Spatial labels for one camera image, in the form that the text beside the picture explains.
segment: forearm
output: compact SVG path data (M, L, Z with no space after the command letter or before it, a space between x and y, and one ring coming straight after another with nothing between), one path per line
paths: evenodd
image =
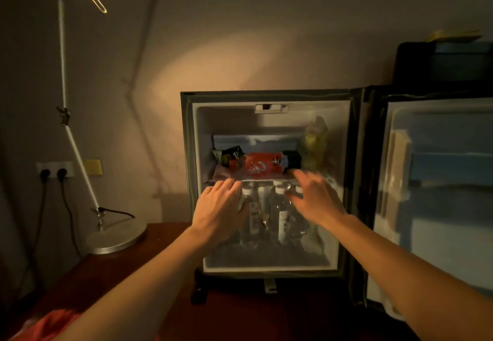
M493 339L493 303L488 298L354 216L333 219L330 224L325 227L375 279L422 339Z
M183 282L209 249L208 237L188 228L102 297L57 341L154 340Z

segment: person's left arm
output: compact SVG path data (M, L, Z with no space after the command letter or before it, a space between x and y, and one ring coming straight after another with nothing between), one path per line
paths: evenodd
M242 224L242 183L217 182L202 193L192 226L169 247L108 292L57 341L154 340L183 283L201 259Z

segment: hand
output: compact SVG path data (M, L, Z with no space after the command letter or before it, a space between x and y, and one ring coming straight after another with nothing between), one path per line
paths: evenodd
M207 187L197 201L192 228L206 233L215 244L230 237L248 215L246 203L238 211L242 188L243 183L233 179L218 181L213 187Z
M292 174L300 182L303 199L289 192L287 196L305 219L327 228L327 223L347 215L336 191L322 176L301 170Z

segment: open refrigerator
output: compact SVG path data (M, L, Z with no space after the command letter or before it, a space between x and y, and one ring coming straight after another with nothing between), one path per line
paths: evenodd
M324 176L346 210L439 268L493 293L493 98L491 84L437 83L412 89L183 92L191 209L212 183L213 149L295 150L323 119ZM262 178L293 183L289 176ZM377 284L321 227L321 249L236 236L203 260L208 278L339 277L355 304L401 318Z

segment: lamp base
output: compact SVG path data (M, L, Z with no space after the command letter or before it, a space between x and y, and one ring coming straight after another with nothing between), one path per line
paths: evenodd
M114 253L137 243L146 230L147 223L137 218L104 224L86 238L86 246L90 254Z

